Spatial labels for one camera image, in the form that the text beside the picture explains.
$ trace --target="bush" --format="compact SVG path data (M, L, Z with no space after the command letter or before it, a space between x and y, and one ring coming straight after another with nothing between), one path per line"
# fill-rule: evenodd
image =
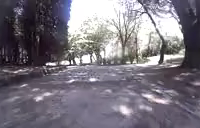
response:
M178 54L184 49L184 43L179 38L174 38L168 41L165 54Z

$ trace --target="bright sky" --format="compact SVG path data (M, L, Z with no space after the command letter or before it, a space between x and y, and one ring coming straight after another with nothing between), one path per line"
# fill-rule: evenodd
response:
M69 32L77 30L82 22L88 17L97 15L98 17L113 17L114 13L114 0L72 0L71 17L69 21ZM160 19L158 20L163 34L180 35L180 30L177 22L174 19ZM144 33L154 30L151 22L145 22L144 28L147 28Z

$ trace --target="tree line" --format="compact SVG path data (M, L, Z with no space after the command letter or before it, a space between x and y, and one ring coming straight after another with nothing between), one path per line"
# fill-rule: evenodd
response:
M71 0L0 0L0 65L44 65L67 49Z

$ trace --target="paved road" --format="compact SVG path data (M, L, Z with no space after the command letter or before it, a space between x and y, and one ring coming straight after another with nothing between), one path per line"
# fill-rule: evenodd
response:
M176 104L177 93L156 87L142 70L71 67L2 88L0 128L200 128L200 119Z

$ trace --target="distant tree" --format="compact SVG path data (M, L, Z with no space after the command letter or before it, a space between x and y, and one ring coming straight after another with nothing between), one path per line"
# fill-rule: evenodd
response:
M111 19L111 24L115 27L116 33L119 37L121 47L122 47L122 60L125 63L125 50L128 41L130 40L132 34L134 34L138 20L142 13L139 13L139 8L135 6L135 1L130 0L119 0L119 7L115 8L116 17Z
M85 49L91 56L90 60L92 61L91 58L94 53L97 57L97 63L100 64L102 60L100 53L113 36L112 31L109 29L109 24L102 19L94 17L84 22L81 31L84 34L84 39L87 40Z

